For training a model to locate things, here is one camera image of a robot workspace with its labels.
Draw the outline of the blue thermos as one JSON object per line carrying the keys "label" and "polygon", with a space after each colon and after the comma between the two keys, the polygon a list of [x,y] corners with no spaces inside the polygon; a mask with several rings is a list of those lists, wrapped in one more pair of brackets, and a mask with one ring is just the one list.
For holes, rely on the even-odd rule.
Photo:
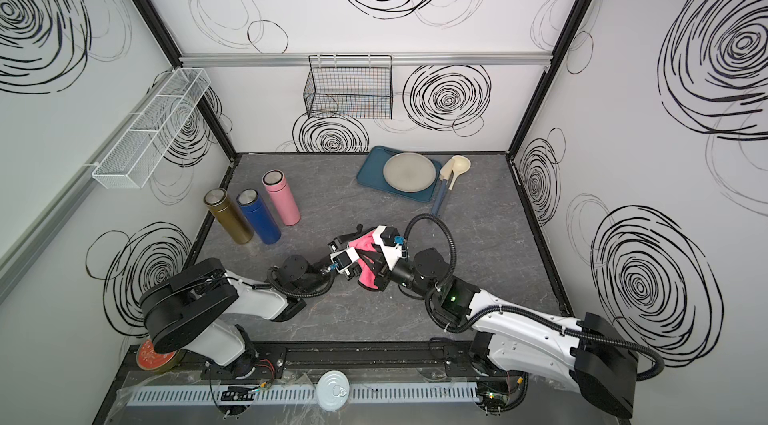
{"label": "blue thermos", "polygon": [[255,189],[243,190],[237,196],[237,204],[256,235],[266,245],[277,243],[281,238],[279,227]]}

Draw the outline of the pink cloth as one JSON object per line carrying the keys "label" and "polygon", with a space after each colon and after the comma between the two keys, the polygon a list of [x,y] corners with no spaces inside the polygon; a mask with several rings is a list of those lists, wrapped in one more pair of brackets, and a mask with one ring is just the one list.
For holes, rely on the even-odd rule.
{"label": "pink cloth", "polygon": [[384,261],[383,255],[374,248],[372,233],[375,229],[351,242],[359,255],[362,272],[358,277],[358,284],[373,292],[384,291],[388,286],[386,278],[389,268]]}

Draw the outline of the gold thermos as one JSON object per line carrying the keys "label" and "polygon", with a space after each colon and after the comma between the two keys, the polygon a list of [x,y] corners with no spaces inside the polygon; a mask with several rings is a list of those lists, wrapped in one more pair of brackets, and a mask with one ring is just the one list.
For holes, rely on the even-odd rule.
{"label": "gold thermos", "polygon": [[254,231],[251,225],[225,189],[208,191],[203,201],[236,244],[244,245],[253,239]]}

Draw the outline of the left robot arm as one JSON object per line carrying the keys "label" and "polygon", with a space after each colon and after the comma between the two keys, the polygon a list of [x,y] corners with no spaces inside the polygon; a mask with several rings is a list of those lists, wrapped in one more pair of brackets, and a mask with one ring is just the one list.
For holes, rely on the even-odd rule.
{"label": "left robot arm", "polygon": [[259,356],[242,326],[230,325],[221,317],[290,320],[308,299],[330,291],[338,270],[349,264],[338,255],[365,232],[358,225],[354,232],[334,238],[328,244],[330,254],[313,264],[301,255],[291,255],[282,265],[271,267],[264,281],[237,275],[219,259],[208,258],[153,286],[142,294],[139,307],[154,351],[191,351],[236,380],[250,377],[271,361]]}

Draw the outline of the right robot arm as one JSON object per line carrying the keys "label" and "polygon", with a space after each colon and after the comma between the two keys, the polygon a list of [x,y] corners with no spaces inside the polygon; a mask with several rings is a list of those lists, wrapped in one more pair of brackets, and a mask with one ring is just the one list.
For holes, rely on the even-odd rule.
{"label": "right robot arm", "polygon": [[434,248],[410,254],[400,246],[352,252],[364,286],[394,283],[423,299],[436,325],[472,330],[480,363],[554,381],[619,419],[634,412],[639,355],[604,317],[557,317],[514,305],[453,275],[454,256]]}

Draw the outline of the pink thermos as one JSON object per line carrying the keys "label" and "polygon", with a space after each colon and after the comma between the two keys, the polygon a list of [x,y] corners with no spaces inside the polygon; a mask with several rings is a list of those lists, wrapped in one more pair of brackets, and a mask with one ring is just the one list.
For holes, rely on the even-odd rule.
{"label": "pink thermos", "polygon": [[280,170],[270,170],[263,175],[262,184],[283,224],[286,226],[298,224],[301,213],[285,174]]}

